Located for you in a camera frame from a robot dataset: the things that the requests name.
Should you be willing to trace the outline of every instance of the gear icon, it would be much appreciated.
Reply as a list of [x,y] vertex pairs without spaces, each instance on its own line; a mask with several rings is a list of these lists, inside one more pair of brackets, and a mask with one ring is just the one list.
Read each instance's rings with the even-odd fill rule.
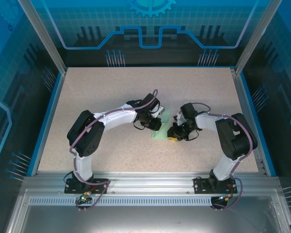
[[136,14],[141,14],[143,17],[153,15],[158,17],[160,14],[165,14],[166,10],[170,10],[176,0],[127,0],[127,3]]
[[9,24],[17,19],[18,12],[17,0],[0,0],[0,14]]

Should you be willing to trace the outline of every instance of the transparent enclosure wall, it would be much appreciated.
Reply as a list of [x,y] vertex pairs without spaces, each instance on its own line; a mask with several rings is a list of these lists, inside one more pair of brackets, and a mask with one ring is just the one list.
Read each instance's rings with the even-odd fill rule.
[[278,233],[270,201],[242,197],[223,213],[209,206],[96,206],[86,213],[73,206],[29,206],[21,233]]
[[234,66],[269,0],[32,0],[69,67]]
[[0,232],[26,175],[57,76],[18,2],[0,1]]
[[291,0],[282,1],[243,73],[276,173],[280,177],[283,188],[289,187],[291,186]]

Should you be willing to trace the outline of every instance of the robotic arm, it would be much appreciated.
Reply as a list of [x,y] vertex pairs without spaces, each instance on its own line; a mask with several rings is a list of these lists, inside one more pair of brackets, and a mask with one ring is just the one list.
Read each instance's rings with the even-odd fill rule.
[[136,121],[139,121],[144,128],[158,131],[162,125],[158,115],[163,112],[164,107],[161,106],[160,101],[153,94],[148,94],[143,100],[128,101],[120,108],[109,111],[109,113],[92,114],[88,110],[83,111],[67,134],[70,146],[77,140],[85,127],[95,120],[97,122],[84,133],[74,147],[77,154],[74,176],[81,183],[91,181],[93,177],[92,154],[97,150],[104,132],[121,124],[132,122],[135,124]]
[[[250,143],[245,131],[234,120],[225,115],[215,115],[209,112],[198,112],[192,103],[183,105],[181,111],[174,116],[175,122],[168,130],[167,137],[171,140],[190,140],[193,131],[208,129],[218,132],[221,148],[224,155],[219,164],[210,172],[209,184],[215,193],[226,188],[230,174],[234,172],[237,164],[249,152]],[[257,147],[257,139],[250,129],[244,116],[240,113],[232,115],[249,133],[252,140],[252,149]]]

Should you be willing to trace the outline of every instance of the green cloth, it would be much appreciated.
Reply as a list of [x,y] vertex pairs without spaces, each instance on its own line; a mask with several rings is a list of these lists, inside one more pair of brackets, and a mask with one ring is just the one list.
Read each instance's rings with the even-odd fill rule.
[[165,110],[165,112],[158,116],[161,119],[162,126],[158,131],[152,131],[152,138],[160,140],[168,140],[167,131],[172,125],[173,119],[170,118],[170,110]]

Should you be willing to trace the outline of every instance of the speckled tabletop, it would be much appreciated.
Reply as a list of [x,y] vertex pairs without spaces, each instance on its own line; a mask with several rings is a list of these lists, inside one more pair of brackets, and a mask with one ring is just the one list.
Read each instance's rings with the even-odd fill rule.
[[[82,111],[109,111],[129,100],[143,99],[154,89],[159,90],[157,98],[171,110],[171,117],[191,101],[210,105],[213,113],[241,112],[229,68],[69,68],[38,170],[73,169],[66,135]],[[150,130],[140,131],[133,124],[125,124],[104,133],[93,154],[92,168],[94,171],[210,171],[222,154],[215,132],[203,130],[194,141],[174,142],[152,139]],[[253,154],[237,171],[258,171]]]

